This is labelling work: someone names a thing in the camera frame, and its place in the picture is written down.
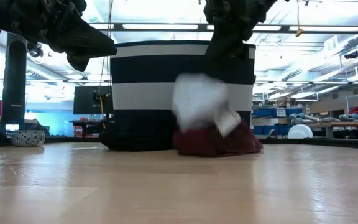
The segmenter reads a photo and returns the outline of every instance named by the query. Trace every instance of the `white bowl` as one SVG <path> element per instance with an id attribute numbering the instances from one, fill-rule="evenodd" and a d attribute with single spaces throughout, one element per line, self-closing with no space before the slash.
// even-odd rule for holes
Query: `white bowl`
<path id="1" fill-rule="evenodd" d="M 16 147 L 38 147 L 45 142 L 44 131 L 14 131 L 11 141 Z"/>

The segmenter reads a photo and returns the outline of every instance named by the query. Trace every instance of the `computer screen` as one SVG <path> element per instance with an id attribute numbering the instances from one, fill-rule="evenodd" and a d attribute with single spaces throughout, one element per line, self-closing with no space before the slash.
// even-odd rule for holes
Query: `computer screen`
<path id="1" fill-rule="evenodd" d="M 74 114 L 101 114 L 100 100 L 95 99 L 98 86 L 78 86 L 74 90 Z M 100 95 L 109 95 L 103 102 L 103 114 L 112 114 L 111 86 L 101 86 Z"/>

